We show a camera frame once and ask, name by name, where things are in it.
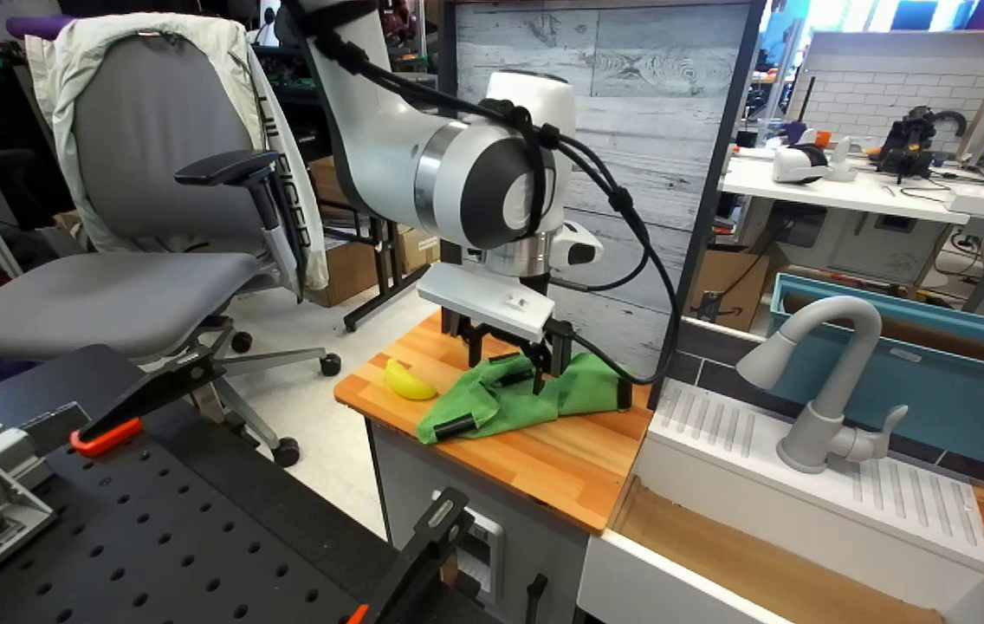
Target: gray office chair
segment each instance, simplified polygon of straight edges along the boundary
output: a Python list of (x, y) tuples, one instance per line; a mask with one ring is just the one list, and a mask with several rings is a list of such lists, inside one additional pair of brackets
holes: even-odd
[[(288, 192), (288, 179), (307, 179), (288, 175), (302, 165), (297, 152), (257, 152), (257, 137), (250, 139), (216, 74), (217, 60), (209, 60), (210, 49), (187, 40), (235, 26), (206, 19), (120, 20), (105, 19), (115, 43), (100, 49), (100, 60), (89, 66), (65, 60), (65, 70), (95, 74), (85, 77), (80, 93), (71, 93), (71, 125), (59, 125), (59, 108), (45, 116), (65, 184), (100, 254), (53, 261), (0, 287), (0, 356), (45, 360), (107, 343), (133, 360), (165, 369), (210, 356), (224, 376), (245, 365), (318, 356), (324, 376), (337, 376), (339, 360), (324, 347), (223, 356), (229, 347), (250, 352), (250, 337), (235, 333), (223, 308), (240, 291), (271, 280), (302, 296), (307, 280), (318, 280), (307, 256), (324, 256), (307, 250), (297, 215), (318, 212), (314, 196), (297, 196), (313, 199), (313, 204), (297, 204)], [(260, 108), (257, 125), (274, 133), (274, 116), (282, 111)], [(210, 379), (223, 406), (245, 420), (279, 466), (295, 466), (297, 444), (282, 442), (223, 376)]]

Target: gray faucet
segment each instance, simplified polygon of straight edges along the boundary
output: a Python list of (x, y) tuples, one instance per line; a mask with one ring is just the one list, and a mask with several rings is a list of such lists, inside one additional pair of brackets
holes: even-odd
[(826, 390), (803, 406), (791, 434), (778, 444), (778, 454), (797, 473), (823, 473), (829, 457), (839, 457), (848, 466), (866, 461), (866, 457), (885, 457), (894, 425), (908, 416), (908, 406), (892, 409), (879, 434), (841, 425), (845, 402), (851, 390), (858, 384), (876, 352), (876, 341), (879, 341), (879, 313), (866, 300), (839, 296), (839, 300), (823, 300), (823, 301), (803, 304), (766, 343), (759, 343), (747, 356), (743, 356), (735, 370), (746, 382), (772, 392), (772, 384), (779, 382), (782, 369), (794, 356), (794, 347), (811, 331), (832, 318), (848, 318), (851, 341), (841, 352)]

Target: yellow object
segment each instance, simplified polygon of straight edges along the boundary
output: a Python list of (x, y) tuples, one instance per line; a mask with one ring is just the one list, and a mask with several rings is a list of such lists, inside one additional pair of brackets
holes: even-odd
[(415, 379), (411, 369), (395, 356), (386, 365), (386, 384), (408, 402), (437, 400), (437, 390), (426, 379)]

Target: white sink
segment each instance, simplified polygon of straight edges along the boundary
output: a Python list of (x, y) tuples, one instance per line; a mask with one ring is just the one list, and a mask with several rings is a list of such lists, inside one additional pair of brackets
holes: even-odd
[(788, 423), (670, 382), (645, 488), (947, 622), (984, 624), (984, 523), (968, 483), (879, 457), (799, 476), (778, 457)]

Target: floor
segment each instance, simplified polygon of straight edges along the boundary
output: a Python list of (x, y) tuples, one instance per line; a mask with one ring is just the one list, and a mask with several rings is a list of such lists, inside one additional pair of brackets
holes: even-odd
[[(364, 300), (366, 296), (324, 308), (313, 301), (295, 304), (288, 291), (257, 291), (240, 300), (234, 315), (254, 333), (254, 353), (325, 347), (342, 356), (348, 370), (354, 370), (437, 308), (415, 291), (407, 291), (380, 313), (366, 315), (357, 333), (348, 333), (342, 315)], [(386, 538), (364, 420), (333, 400), (337, 382), (339, 379), (324, 379), (313, 360), (234, 379), (244, 400), (282, 436), (295, 436), (302, 444), (302, 461), (292, 476)]]

